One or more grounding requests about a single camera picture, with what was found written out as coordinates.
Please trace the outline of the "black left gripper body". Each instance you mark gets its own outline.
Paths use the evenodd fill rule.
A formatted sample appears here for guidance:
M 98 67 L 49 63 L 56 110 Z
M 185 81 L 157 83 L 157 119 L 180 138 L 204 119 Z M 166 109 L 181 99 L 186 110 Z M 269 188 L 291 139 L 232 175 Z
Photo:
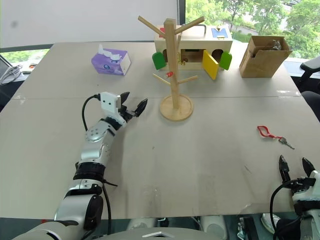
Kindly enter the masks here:
M 133 117 L 137 117 L 136 112 L 132 110 L 128 110 L 127 106 L 125 105 L 121 105 L 119 109 L 119 114 L 126 123 L 128 123 Z

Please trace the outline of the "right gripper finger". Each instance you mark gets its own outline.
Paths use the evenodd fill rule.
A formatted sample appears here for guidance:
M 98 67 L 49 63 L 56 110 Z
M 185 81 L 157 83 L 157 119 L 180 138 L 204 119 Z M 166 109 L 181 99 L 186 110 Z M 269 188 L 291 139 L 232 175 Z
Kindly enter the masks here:
M 305 174 L 307 175 L 307 177 L 313 178 L 314 177 L 313 171 L 315 171 L 314 165 L 306 157 L 303 157 L 301 159 L 301 161 L 302 161 L 303 170 L 304 170 Z
M 290 174 L 289 174 L 290 169 L 283 155 L 280 155 L 279 157 L 278 168 L 279 168 L 279 173 L 282 179 L 282 183 L 284 184 L 289 182 L 291 180 Z

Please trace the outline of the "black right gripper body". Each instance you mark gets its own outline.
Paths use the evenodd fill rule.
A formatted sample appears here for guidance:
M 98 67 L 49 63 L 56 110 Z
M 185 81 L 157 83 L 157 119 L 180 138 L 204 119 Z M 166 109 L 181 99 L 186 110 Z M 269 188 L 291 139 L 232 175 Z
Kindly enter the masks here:
M 310 177 L 300 177 L 293 180 L 293 183 L 289 185 L 291 192 L 293 194 L 300 193 L 308 190 L 310 187 L 313 187 L 315 184 L 315 179 Z

